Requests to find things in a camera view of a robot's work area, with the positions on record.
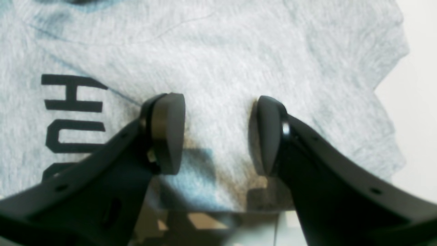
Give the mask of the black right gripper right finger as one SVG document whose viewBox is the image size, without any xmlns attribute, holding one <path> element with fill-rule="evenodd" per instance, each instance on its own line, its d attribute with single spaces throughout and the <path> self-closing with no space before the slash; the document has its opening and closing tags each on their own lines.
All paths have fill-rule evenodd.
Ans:
<svg viewBox="0 0 437 246">
<path fill-rule="evenodd" d="M 309 246 L 427 246 L 436 204 L 376 177 L 345 157 L 278 100 L 256 103 L 261 162 L 289 190 Z"/>
</svg>

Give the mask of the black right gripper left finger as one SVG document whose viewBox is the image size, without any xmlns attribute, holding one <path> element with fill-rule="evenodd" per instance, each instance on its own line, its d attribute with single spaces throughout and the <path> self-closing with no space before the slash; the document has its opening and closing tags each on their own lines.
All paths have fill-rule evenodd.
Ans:
<svg viewBox="0 0 437 246">
<path fill-rule="evenodd" d="M 23 246 L 126 246 L 154 175 L 176 175 L 185 98 L 148 99 L 101 149 L 1 200 L 1 237 Z"/>
</svg>

